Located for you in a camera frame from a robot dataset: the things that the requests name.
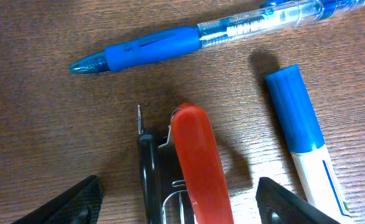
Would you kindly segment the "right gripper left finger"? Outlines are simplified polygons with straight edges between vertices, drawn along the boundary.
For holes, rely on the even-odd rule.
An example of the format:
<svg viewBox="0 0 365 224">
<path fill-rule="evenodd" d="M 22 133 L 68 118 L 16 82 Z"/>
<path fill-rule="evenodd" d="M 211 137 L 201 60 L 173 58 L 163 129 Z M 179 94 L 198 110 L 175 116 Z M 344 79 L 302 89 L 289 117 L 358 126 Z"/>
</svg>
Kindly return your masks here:
<svg viewBox="0 0 365 224">
<path fill-rule="evenodd" d="M 96 224 L 102 203 L 101 179 L 91 175 L 13 224 Z"/>
</svg>

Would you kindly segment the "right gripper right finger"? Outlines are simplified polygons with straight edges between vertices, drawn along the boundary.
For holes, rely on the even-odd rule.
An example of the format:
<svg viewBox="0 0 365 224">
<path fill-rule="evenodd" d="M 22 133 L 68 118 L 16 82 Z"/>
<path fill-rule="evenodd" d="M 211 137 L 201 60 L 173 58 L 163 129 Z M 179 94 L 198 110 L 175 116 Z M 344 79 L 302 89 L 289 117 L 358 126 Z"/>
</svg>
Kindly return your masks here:
<svg viewBox="0 0 365 224">
<path fill-rule="evenodd" d="M 338 224 L 305 200 L 268 177 L 261 177 L 256 202 L 262 224 Z"/>
</svg>

